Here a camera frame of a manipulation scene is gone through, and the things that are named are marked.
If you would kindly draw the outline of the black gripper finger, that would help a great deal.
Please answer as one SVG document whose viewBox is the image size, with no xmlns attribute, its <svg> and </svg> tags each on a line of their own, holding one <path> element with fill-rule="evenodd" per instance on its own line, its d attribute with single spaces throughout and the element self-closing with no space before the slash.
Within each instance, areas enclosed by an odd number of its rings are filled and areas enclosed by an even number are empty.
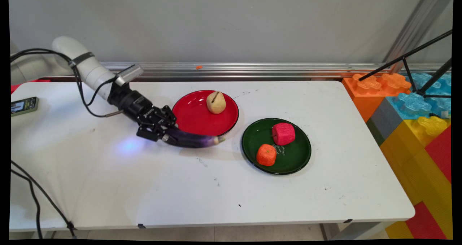
<svg viewBox="0 0 462 245">
<path fill-rule="evenodd" d="M 137 130 L 136 135 L 138 137 L 142 137 L 147 140 L 151 140 L 154 142 L 162 141 L 172 146 L 176 146 L 178 144 L 178 140 L 170 135 L 171 128 L 165 128 L 162 126 L 148 126 L 148 125 L 140 125 Z"/>
<path fill-rule="evenodd" d="M 168 105 L 161 108 L 161 115 L 163 118 L 162 126 L 165 128 L 178 128 L 178 124 L 176 123 L 177 118 Z"/>
</svg>

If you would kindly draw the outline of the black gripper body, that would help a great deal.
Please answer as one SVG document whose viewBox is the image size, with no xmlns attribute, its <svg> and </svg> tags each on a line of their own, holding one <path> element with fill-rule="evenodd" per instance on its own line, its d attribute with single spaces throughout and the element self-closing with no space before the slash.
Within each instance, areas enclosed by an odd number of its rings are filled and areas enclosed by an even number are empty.
<svg viewBox="0 0 462 245">
<path fill-rule="evenodd" d="M 108 102 L 116 106 L 118 110 L 121 110 L 124 115 L 139 126 L 162 126 L 161 108 L 156 107 L 138 91 L 130 89 L 129 83 L 122 87 L 113 83 L 109 92 Z"/>
</svg>

